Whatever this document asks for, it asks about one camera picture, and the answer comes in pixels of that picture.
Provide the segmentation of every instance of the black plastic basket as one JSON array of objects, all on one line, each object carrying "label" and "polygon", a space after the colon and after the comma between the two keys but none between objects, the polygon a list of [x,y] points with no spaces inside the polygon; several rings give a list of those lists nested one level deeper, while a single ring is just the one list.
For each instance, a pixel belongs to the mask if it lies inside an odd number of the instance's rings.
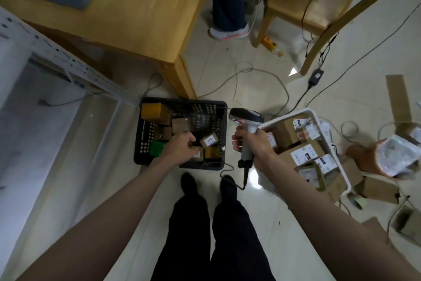
[{"label": "black plastic basket", "polygon": [[[171,118],[190,118],[193,127],[192,133],[197,139],[193,143],[193,146],[200,146],[199,140],[210,133],[215,132],[218,136],[219,141],[216,145],[221,153],[220,159],[204,159],[204,161],[190,160],[181,164],[181,168],[206,170],[221,170],[224,168],[225,140],[227,136],[227,103],[159,97],[145,97],[142,103],[162,103],[171,111]],[[149,150],[155,126],[156,124],[143,120],[141,113],[139,114],[134,147],[134,162],[138,165],[149,166],[154,159],[153,156],[149,155]]]}]

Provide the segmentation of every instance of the forearm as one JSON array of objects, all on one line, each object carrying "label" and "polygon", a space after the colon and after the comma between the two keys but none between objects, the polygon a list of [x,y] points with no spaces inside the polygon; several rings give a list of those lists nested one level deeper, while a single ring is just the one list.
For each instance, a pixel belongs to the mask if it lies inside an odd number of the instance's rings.
[{"label": "forearm", "polygon": [[276,156],[265,171],[314,249],[337,280],[418,280],[420,274],[398,253],[374,240]]},{"label": "forearm", "polygon": [[18,280],[103,280],[170,169],[156,159],[66,232]]}]

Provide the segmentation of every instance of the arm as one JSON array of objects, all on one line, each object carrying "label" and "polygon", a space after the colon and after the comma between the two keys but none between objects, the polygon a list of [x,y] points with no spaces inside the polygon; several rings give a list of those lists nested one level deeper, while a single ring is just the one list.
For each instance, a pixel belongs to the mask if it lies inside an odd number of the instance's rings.
[{"label": "arm", "polygon": [[174,136],[148,169],[67,231],[19,278],[103,280],[130,241],[151,199],[173,168],[197,154],[191,133]]},{"label": "arm", "polygon": [[239,127],[233,136],[235,150],[241,151],[242,139],[255,154],[255,166],[275,185],[337,280],[420,280],[420,273],[401,255],[285,165],[263,130],[255,135]]}]

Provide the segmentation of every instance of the shoe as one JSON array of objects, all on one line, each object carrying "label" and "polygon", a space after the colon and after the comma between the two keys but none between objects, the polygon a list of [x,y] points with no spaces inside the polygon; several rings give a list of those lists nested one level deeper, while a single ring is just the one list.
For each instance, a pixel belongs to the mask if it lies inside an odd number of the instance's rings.
[{"label": "shoe", "polygon": [[181,179],[181,186],[186,196],[197,193],[196,181],[194,180],[193,176],[188,172],[183,173]]},{"label": "shoe", "polygon": [[237,199],[237,187],[235,185],[234,178],[230,175],[224,175],[221,178],[219,184],[219,191],[222,195],[222,201],[224,200],[236,200]]},{"label": "shoe", "polygon": [[241,28],[233,32],[219,31],[216,28],[210,28],[208,32],[212,38],[220,42],[223,42],[229,39],[243,39],[247,37],[250,34],[250,28],[248,27],[248,23],[247,23],[244,28]]}]

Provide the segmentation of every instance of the table top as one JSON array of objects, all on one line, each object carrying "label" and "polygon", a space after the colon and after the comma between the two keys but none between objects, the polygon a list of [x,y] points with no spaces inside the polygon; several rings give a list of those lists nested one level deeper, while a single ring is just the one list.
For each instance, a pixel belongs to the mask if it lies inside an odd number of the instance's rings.
[{"label": "table top", "polygon": [[202,0],[93,0],[84,10],[45,0],[0,0],[17,17],[105,48],[173,63]]}]

